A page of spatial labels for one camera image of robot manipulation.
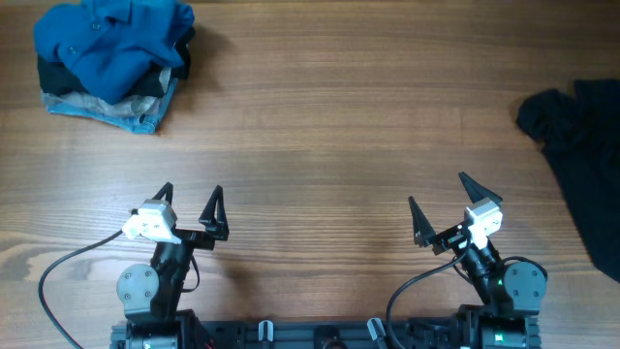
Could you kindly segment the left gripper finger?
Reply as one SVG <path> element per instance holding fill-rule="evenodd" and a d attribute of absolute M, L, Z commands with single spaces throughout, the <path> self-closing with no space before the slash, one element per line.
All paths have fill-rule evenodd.
<path fill-rule="evenodd" d="M 199 222 L 204 225 L 205 232 L 215 240 L 229 238 L 229 224 L 224 207 L 223 187 L 217 185 L 205 205 Z"/>
<path fill-rule="evenodd" d="M 160 190 L 152 197 L 152 200 L 164 200 L 170 205 L 173 198 L 173 184 L 166 182 Z"/>

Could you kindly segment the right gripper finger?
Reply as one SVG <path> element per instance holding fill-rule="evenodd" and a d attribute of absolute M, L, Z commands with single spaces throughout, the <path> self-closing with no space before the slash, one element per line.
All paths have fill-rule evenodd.
<path fill-rule="evenodd" d="M 501 196 L 482 186 L 465 172 L 460 172 L 458 177 L 473 204 L 483 199 L 490 199 L 496 205 L 500 205 L 503 202 L 503 198 Z"/>
<path fill-rule="evenodd" d="M 408 198 L 408 202 L 412 213 L 414 242 L 420 247 L 426 247 L 429 241 L 436 236 L 435 230 L 413 196 Z"/>

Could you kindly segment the black polo shirt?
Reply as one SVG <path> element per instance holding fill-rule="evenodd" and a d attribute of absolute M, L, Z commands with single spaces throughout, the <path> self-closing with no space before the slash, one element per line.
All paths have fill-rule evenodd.
<path fill-rule="evenodd" d="M 619 279 L 619 80 L 578 79 L 573 93 L 525 99 L 517 126 L 542 146 L 596 269 Z"/>

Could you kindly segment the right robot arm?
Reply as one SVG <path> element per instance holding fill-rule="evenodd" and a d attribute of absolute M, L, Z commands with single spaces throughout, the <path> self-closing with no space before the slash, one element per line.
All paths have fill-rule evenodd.
<path fill-rule="evenodd" d="M 414 241 L 434 254 L 453 252 L 448 267 L 473 286 L 480 305 L 463 304 L 449 318 L 412 318 L 407 348 L 540 348 L 537 316 L 546 292 L 547 271 L 521 256 L 503 258 L 490 241 L 503 221 L 498 194 L 461 172 L 472 204 L 463 220 L 435 232 L 414 198 L 409 199 Z"/>

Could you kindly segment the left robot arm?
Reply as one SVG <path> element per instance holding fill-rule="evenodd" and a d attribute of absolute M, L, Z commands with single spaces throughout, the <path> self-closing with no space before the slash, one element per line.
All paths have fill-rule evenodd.
<path fill-rule="evenodd" d="M 224 192 L 216 186 L 199 222 L 204 229 L 186 230 L 176 226 L 172 208 L 173 185 L 166 183 L 151 199 L 134 209 L 122 227 L 129 239 L 147 238 L 155 243 L 147 264 L 126 268 L 116 284 L 127 323 L 115 326 L 110 335 L 111 349 L 212 349 L 215 338 L 191 309 L 180 310 L 190 270 L 198 268 L 194 252 L 211 250 L 230 234 L 224 207 Z"/>

